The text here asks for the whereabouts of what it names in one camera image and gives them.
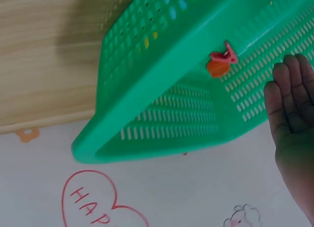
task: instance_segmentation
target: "hand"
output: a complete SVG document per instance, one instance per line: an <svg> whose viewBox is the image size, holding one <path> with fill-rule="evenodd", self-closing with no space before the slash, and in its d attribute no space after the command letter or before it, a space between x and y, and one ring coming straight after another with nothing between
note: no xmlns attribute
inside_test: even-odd
<svg viewBox="0 0 314 227"><path fill-rule="evenodd" d="M301 54L276 64L265 103L276 163L293 198L314 225L314 72Z"/></svg>

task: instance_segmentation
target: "green plastic basket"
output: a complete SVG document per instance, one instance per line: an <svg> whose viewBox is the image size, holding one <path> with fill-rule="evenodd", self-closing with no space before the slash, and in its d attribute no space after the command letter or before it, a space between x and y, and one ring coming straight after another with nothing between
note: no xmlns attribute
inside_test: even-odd
<svg viewBox="0 0 314 227"><path fill-rule="evenodd" d="M227 40L239 62L212 78ZM105 36L95 116L73 143L83 163L231 141L266 120L263 87L286 53L314 59L314 0L134 0Z"/></svg>

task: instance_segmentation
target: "white surface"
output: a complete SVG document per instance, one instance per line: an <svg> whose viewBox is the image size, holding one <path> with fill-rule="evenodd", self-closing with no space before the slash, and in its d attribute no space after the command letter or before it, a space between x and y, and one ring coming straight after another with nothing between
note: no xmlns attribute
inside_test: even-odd
<svg viewBox="0 0 314 227"><path fill-rule="evenodd" d="M40 130L40 137L23 144L15 134L0 136L0 226L63 227L61 198L67 179L82 170L105 173L114 182L118 198L105 176L82 172L64 193L68 227L223 227L236 205L258 209L263 227L309 227L288 193L274 161L275 147L264 124L229 144L184 156L138 162L81 165L71 155L71 142L84 122ZM89 195L79 202L72 192L83 187ZM87 203L97 202L90 215ZM103 222L91 224L107 214ZM239 211L233 220L240 220ZM261 224L257 212L247 213L253 227ZM245 221L226 227L249 227Z"/></svg>

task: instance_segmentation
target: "orange clothespin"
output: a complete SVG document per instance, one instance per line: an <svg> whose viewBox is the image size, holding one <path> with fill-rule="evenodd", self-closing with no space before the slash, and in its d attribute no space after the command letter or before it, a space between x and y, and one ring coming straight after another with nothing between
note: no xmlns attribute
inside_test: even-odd
<svg viewBox="0 0 314 227"><path fill-rule="evenodd" d="M207 70L213 78L222 77L231 69L231 64L236 64L239 60L230 44L225 41L226 52L213 52L210 54L211 60L207 64Z"/></svg>

